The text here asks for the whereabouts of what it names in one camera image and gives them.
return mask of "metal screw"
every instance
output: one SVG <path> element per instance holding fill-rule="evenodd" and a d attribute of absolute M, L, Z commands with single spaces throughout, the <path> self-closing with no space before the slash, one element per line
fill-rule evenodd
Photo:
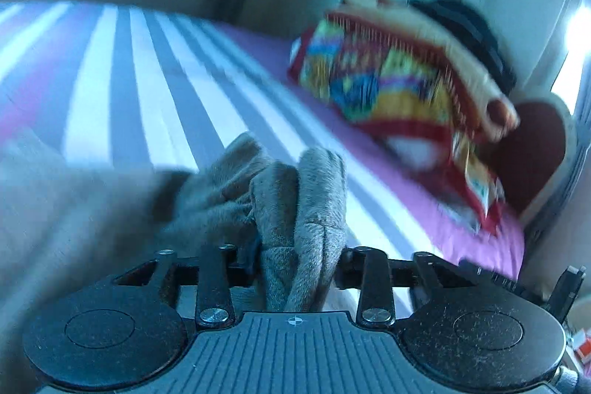
<path fill-rule="evenodd" d="M 209 309 L 205 309 L 204 311 L 201 311 L 199 317 L 205 322 L 219 324 L 222 322 L 226 322 L 230 315 L 228 314 L 228 311 L 226 309 L 212 307 Z"/>
<path fill-rule="evenodd" d="M 367 322 L 373 323 L 388 322 L 392 318 L 386 309 L 379 308 L 365 309 L 362 313 L 362 317 Z"/>

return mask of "white stripe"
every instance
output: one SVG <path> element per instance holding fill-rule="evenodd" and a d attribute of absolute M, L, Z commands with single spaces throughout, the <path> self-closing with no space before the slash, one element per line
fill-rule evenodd
<path fill-rule="evenodd" d="M 159 167 L 197 170 L 144 14 L 140 9 L 131 8 L 129 18 L 135 82 L 150 161 Z"/>
<path fill-rule="evenodd" d="M 110 78 L 117 8 L 106 6 L 76 78 L 62 152 L 69 162 L 111 163 Z"/>
<path fill-rule="evenodd" d="M 249 70 L 259 76 L 261 82 L 265 82 L 269 88 L 274 90 L 286 103 L 287 107 L 302 121 L 303 125 L 308 128 L 308 131 L 315 137 L 318 143 L 327 149 L 338 152 L 345 159 L 349 174 L 353 179 L 365 187 L 367 193 L 380 206 L 382 206 L 383 210 L 398 227 L 402 235 L 407 238 L 415 251 L 429 251 L 437 256 L 441 255 L 441 252 L 435 248 L 427 237 L 422 226 L 408 211 L 400 199 L 398 199 L 387 186 L 376 178 L 367 167 L 357 161 L 347 148 L 345 148 L 344 145 L 331 134 L 326 126 L 319 121 L 316 116 L 289 91 L 289 89 L 282 86 L 279 82 L 274 82 L 271 79 L 270 74 L 258 62 L 256 62 L 255 59 L 252 59 L 230 39 L 211 26 L 211 24 L 204 22 L 202 27 L 209 35 L 214 36 L 218 41 L 223 43 L 234 55 L 240 57 L 240 59 L 247 64 Z"/>
<path fill-rule="evenodd" d="M 21 58 L 70 7 L 60 2 L 43 12 L 33 23 L 17 34 L 0 51 L 0 82 L 13 70 Z"/>
<path fill-rule="evenodd" d="M 168 39 L 172 53 L 181 65 L 182 70 L 187 74 L 189 82 L 208 113 L 220 141 L 224 147 L 228 147 L 234 139 L 247 131 L 248 127 L 234 108 L 231 100 L 218 86 L 218 83 L 212 78 L 203 63 L 196 58 L 182 34 L 168 16 L 157 13 L 156 19 L 158 19 L 164 35 Z M 187 26 L 187 28 L 193 35 L 191 29 L 194 29 L 194 26 Z"/>
<path fill-rule="evenodd" d="M 0 24 L 7 21 L 11 17 L 14 17 L 16 14 L 23 10 L 23 7 L 23 4 L 13 4 L 10 7 L 4 9 L 2 12 L 0 12 Z"/>
<path fill-rule="evenodd" d="M 185 21 L 186 18 L 184 19 L 183 24 L 188 27 Z M 191 34 L 195 36 L 205 52 L 216 54 L 212 56 L 212 62 L 225 71 L 226 76 L 241 90 L 244 99 L 249 102 L 254 109 L 257 109 L 261 113 L 261 116 L 275 133 L 277 139 L 283 144 L 291 158 L 297 161 L 301 154 L 307 149 L 307 146 L 298 133 L 295 132 L 291 124 L 285 119 L 283 114 L 274 106 L 274 103 L 268 99 L 267 95 L 265 95 L 261 89 L 259 89 L 258 86 L 246 76 L 246 74 L 238 71 L 236 65 L 227 59 L 227 57 L 220 52 L 214 44 L 212 44 L 208 37 L 203 35 L 203 32 L 193 27 Z M 347 225 L 361 244 L 381 249 L 392 258 L 401 258 L 400 253 L 394 248 L 383 231 L 351 192 L 348 192 L 347 195 L 346 220 Z M 404 295 L 399 296 L 399 298 L 411 311 L 412 307 L 406 291 L 404 291 Z"/>

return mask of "black object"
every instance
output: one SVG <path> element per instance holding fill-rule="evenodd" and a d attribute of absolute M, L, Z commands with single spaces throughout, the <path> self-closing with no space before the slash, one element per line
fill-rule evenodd
<path fill-rule="evenodd" d="M 499 89 L 509 94 L 517 82 L 501 55 L 486 20 L 462 0 L 409 0 L 409 4 L 445 27 L 487 68 Z"/>
<path fill-rule="evenodd" d="M 487 276 L 428 253 L 391 260 L 357 247 L 335 275 L 361 291 L 355 322 L 345 312 L 236 314 L 230 287 L 256 272 L 255 257 L 236 258 L 229 245 L 191 258 L 161 251 L 48 306 L 23 338 L 41 393 L 552 392 L 560 323 Z M 179 285 L 198 286 L 195 319 L 174 309 Z M 392 287 L 411 288 L 408 319 L 396 319 Z"/>

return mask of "mattress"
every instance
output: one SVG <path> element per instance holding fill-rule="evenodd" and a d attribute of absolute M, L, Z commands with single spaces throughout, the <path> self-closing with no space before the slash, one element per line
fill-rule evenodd
<path fill-rule="evenodd" d="M 0 143 L 32 129 L 72 164 L 194 171 L 246 130 L 287 163 L 321 145 L 347 164 L 350 246 L 468 258 L 515 279 L 524 236 L 514 217 L 497 236 L 455 223 L 370 137 L 288 80 L 290 47 L 135 7 L 2 4 Z M 397 316 L 408 315 L 406 291 L 395 294 Z"/>

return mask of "striped bed sheet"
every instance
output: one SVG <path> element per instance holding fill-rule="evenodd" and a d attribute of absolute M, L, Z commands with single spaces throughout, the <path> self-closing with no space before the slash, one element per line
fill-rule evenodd
<path fill-rule="evenodd" d="M 194 171 L 247 130 L 283 162 L 321 145 L 348 167 L 348 245 L 467 257 L 516 278 L 515 219 L 505 216 L 496 237 L 455 224 L 370 138 L 287 80 L 290 44 L 136 7 L 2 4 L 0 143 L 32 129 L 72 164 Z M 407 290 L 395 297 L 397 316 L 409 315 Z M 329 307 L 355 300 L 331 292 Z"/>

